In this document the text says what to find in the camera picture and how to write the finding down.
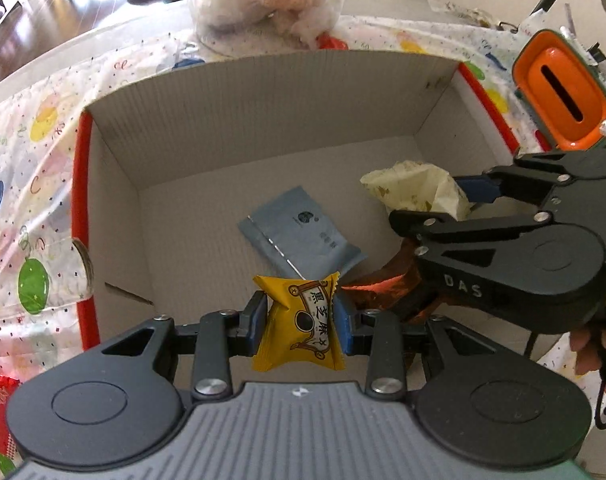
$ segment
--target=balloon print tablecloth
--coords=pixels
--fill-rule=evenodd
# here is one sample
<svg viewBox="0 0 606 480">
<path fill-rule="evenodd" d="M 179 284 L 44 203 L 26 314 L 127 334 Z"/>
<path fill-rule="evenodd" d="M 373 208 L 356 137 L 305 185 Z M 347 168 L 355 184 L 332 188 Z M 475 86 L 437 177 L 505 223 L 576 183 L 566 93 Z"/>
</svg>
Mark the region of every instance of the balloon print tablecloth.
<svg viewBox="0 0 606 480">
<path fill-rule="evenodd" d="M 85 60 L 0 103 L 0 373 L 24 381 L 83 350 L 77 302 L 90 294 L 70 223 L 72 164 L 82 110 L 165 70 L 302 50 L 268 25 L 234 35 L 191 30 Z M 514 97 L 512 64 L 527 43 L 468 25 L 342 16 L 323 44 L 433 54 L 464 62 L 527 151 L 535 126 Z"/>
</svg>

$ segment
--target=orange container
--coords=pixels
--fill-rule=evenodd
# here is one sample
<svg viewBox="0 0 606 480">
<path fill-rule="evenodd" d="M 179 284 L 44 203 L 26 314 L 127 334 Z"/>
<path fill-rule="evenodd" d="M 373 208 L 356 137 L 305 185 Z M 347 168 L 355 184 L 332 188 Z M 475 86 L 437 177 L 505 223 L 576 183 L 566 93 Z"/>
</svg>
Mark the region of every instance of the orange container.
<svg viewBox="0 0 606 480">
<path fill-rule="evenodd" d="M 562 150 L 586 150 L 602 139 L 606 89 L 556 32 L 536 33 L 512 69 L 514 82 Z"/>
</svg>

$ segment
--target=yellow snack package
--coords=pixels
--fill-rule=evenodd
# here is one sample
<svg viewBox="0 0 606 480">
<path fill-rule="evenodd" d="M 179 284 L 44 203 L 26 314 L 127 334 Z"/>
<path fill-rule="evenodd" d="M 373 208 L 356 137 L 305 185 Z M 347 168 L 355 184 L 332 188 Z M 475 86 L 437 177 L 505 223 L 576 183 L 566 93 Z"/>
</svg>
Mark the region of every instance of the yellow snack package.
<svg viewBox="0 0 606 480">
<path fill-rule="evenodd" d="M 252 367 L 266 372 L 290 361 L 309 361 L 343 370 L 345 362 L 332 320 L 332 297 L 339 273 L 324 280 L 254 277 L 274 300 Z"/>
</svg>

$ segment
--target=screw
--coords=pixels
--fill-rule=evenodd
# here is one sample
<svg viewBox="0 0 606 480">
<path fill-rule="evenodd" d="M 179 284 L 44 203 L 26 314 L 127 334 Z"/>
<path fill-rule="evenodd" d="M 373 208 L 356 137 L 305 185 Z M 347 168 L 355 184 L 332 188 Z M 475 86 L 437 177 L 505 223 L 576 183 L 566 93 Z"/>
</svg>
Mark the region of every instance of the screw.
<svg viewBox="0 0 606 480">
<path fill-rule="evenodd" d="M 403 383 L 393 377 L 380 377 L 372 381 L 372 390 L 378 394 L 396 394 L 402 387 Z"/>
<path fill-rule="evenodd" d="M 195 390 L 201 395 L 218 395 L 227 390 L 227 383 L 222 379 L 201 379 Z"/>
<path fill-rule="evenodd" d="M 550 216 L 551 216 L 550 213 L 548 213 L 547 211 L 541 211 L 534 215 L 534 221 L 535 222 L 547 222 L 549 220 Z"/>
</svg>

